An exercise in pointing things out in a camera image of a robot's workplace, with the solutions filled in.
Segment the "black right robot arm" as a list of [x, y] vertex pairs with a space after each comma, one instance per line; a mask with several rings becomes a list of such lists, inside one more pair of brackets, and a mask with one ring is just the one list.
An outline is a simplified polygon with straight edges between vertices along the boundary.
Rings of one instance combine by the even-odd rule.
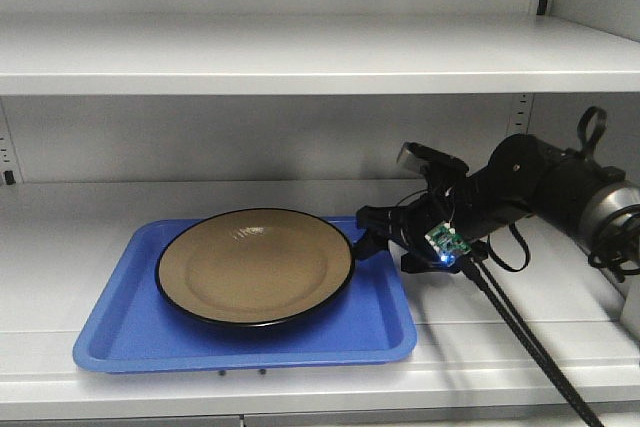
[[538, 217], [573, 240], [588, 264], [622, 282], [639, 272], [639, 188], [623, 170], [599, 165], [597, 143], [607, 114], [592, 106], [577, 126], [578, 150], [562, 150], [530, 134], [514, 134], [493, 151], [487, 165], [471, 173], [462, 160], [419, 143], [403, 145], [398, 163], [421, 175], [426, 189], [409, 204], [363, 207], [356, 224], [356, 259], [396, 244], [407, 273], [457, 272], [465, 258], [508, 264], [490, 243], [506, 227], [530, 251], [516, 224]]

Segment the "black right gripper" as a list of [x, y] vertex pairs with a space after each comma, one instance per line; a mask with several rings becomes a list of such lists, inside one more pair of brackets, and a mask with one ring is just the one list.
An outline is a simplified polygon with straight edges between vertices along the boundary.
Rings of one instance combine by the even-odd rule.
[[352, 246], [355, 260], [364, 261], [388, 250], [388, 241], [400, 250], [404, 273], [457, 273], [457, 261], [472, 253], [472, 242], [454, 226], [456, 207], [452, 188], [468, 173], [466, 167], [421, 166], [417, 172], [426, 187], [412, 202], [392, 207], [364, 206], [356, 213], [362, 237]]

